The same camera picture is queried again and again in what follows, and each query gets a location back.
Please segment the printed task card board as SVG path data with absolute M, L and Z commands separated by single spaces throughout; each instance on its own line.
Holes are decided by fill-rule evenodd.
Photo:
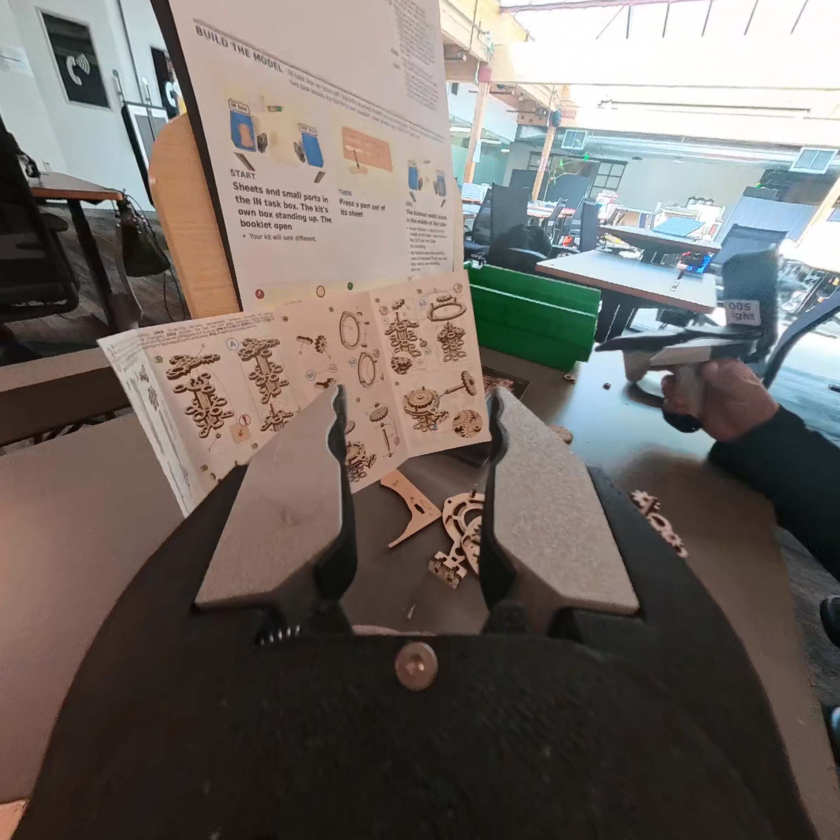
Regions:
M 451 273 L 439 2 L 153 2 L 242 309 Z

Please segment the curved wooden bracket part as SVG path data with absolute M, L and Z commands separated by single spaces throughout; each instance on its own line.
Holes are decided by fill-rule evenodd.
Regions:
M 431 500 L 404 476 L 394 469 L 380 479 L 382 487 L 394 491 L 406 504 L 410 513 L 410 519 L 402 534 L 388 543 L 388 548 L 393 549 L 398 544 L 417 534 L 437 520 L 441 520 L 443 512 L 433 504 Z

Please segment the black mesh office chair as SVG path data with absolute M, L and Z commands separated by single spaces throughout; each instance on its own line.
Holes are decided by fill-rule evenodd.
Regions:
M 493 184 L 473 227 L 465 234 L 465 260 L 483 259 L 494 266 L 506 266 L 521 238 L 521 229 L 528 225 L 530 197 L 526 187 Z

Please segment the black hanging bag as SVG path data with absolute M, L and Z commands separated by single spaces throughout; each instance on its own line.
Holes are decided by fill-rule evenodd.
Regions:
M 116 201 L 122 266 L 128 277 L 163 275 L 172 264 L 146 216 L 124 197 Z

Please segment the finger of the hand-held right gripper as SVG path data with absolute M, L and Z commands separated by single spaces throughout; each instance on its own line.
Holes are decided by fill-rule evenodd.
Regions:
M 712 345 L 670 345 L 659 350 L 624 350 L 626 379 L 640 382 L 653 370 L 677 370 L 679 381 L 700 382 L 700 367 L 711 359 Z
M 698 339 L 750 343 L 755 341 L 755 329 L 664 329 L 639 332 L 608 339 L 598 344 L 595 352 L 661 350 Z

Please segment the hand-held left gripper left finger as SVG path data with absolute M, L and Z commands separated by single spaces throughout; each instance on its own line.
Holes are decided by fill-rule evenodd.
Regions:
M 347 405 L 331 385 L 251 457 L 195 604 L 308 617 L 358 567 L 345 468 Z

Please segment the folded assembly instruction booklet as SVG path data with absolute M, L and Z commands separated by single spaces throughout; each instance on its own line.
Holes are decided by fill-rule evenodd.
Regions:
M 490 441 L 465 269 L 98 345 L 183 515 L 336 385 L 352 491 L 410 458 Z

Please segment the black phone icon sign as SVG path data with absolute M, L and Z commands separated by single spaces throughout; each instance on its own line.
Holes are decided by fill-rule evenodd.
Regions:
M 43 9 L 38 14 L 69 104 L 110 110 L 109 95 L 90 27 Z

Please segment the wooden toothed gear part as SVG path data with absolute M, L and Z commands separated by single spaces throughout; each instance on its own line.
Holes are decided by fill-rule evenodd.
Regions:
M 644 490 L 632 490 L 628 497 L 635 507 L 646 518 L 648 524 L 658 535 L 678 554 L 680 558 L 689 558 L 689 552 L 683 539 L 678 535 L 674 526 L 662 512 L 660 500 Z

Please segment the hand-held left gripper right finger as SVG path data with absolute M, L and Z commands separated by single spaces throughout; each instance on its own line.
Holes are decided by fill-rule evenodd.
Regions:
M 488 611 L 635 616 L 639 600 L 590 471 L 509 391 L 490 401 L 491 452 L 479 545 Z

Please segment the brown top desk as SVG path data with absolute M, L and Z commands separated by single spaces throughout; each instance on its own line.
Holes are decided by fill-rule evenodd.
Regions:
M 71 175 L 47 172 L 28 179 L 34 197 L 47 202 L 63 202 L 70 211 L 81 252 L 97 289 L 101 309 L 111 333 L 131 329 L 130 307 L 124 292 L 112 289 L 108 272 L 91 231 L 82 203 L 122 202 L 126 195 L 112 187 L 87 182 Z

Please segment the person's right forearm black sleeve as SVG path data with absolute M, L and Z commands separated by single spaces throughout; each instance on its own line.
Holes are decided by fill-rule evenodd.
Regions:
M 773 506 L 779 526 L 839 578 L 839 449 L 780 407 L 773 417 L 727 443 L 710 462 Z

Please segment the white top table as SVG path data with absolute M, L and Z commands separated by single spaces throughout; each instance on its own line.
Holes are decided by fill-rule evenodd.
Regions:
M 675 308 L 710 314 L 718 304 L 711 276 L 683 275 L 675 267 L 646 264 L 596 249 L 540 261 L 535 270 L 601 291 L 596 343 L 621 335 L 639 309 Z

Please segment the rounded light wooden board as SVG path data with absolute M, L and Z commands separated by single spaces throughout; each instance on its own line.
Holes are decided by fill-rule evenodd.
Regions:
M 240 312 L 189 118 L 169 121 L 154 141 L 149 181 L 156 212 L 194 319 Z

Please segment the green plastic box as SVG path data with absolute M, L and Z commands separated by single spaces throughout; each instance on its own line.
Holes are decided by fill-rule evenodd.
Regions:
M 590 359 L 597 289 L 473 261 L 465 269 L 480 348 L 558 371 Z

